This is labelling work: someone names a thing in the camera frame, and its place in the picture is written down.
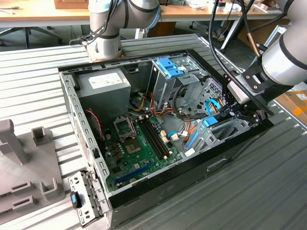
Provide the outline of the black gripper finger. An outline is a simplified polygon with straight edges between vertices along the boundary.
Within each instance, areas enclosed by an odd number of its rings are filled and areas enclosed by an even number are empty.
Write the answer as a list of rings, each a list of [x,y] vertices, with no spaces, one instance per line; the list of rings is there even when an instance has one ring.
[[[222,107],[222,114],[235,114],[235,108],[234,108],[234,98],[230,91],[228,90],[228,83],[230,81],[229,77],[224,74],[223,75],[224,81],[223,81],[223,86],[222,86],[222,96],[224,99],[224,105]]]
[[[230,111],[234,114],[234,117],[241,120],[245,120],[249,123],[259,124],[262,121],[262,119],[259,117],[259,114],[257,114],[256,112],[252,112],[251,110],[248,109],[232,108]]]

